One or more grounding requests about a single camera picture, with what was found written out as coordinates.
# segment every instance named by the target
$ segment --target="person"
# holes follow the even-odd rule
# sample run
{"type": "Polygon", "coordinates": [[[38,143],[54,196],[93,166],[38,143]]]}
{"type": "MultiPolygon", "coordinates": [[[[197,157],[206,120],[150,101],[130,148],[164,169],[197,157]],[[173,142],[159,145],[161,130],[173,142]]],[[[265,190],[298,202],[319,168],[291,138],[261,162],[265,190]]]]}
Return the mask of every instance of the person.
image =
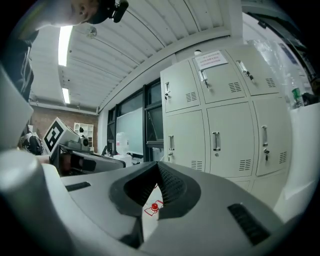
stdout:
{"type": "Polygon", "coordinates": [[[10,34],[0,60],[8,76],[28,101],[34,73],[30,50],[39,30],[46,26],[99,24],[111,18],[115,0],[25,0],[29,10],[10,34]]]}

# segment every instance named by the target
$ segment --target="ceiling light fixture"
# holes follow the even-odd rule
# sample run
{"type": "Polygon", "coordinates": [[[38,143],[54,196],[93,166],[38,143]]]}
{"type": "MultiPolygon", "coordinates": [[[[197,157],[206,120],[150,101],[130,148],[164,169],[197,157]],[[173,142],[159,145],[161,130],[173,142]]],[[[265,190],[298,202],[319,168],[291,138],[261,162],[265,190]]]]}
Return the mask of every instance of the ceiling light fixture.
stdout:
{"type": "Polygon", "coordinates": [[[62,93],[63,93],[63,97],[64,97],[64,102],[67,103],[67,104],[70,104],[69,89],[62,88],[62,93]]]}
{"type": "Polygon", "coordinates": [[[58,44],[58,64],[67,66],[68,47],[73,26],[62,26],[60,28],[58,44]]]}

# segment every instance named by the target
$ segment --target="whiteboard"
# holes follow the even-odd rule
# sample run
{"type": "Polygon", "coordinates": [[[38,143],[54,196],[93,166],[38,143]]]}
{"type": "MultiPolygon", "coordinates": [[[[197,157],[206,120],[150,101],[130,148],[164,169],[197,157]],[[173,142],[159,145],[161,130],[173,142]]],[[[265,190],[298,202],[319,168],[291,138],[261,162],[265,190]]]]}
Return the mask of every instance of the whiteboard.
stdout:
{"type": "Polygon", "coordinates": [[[129,153],[143,156],[143,109],[126,113],[116,119],[116,132],[123,132],[129,141],[129,153]]]}

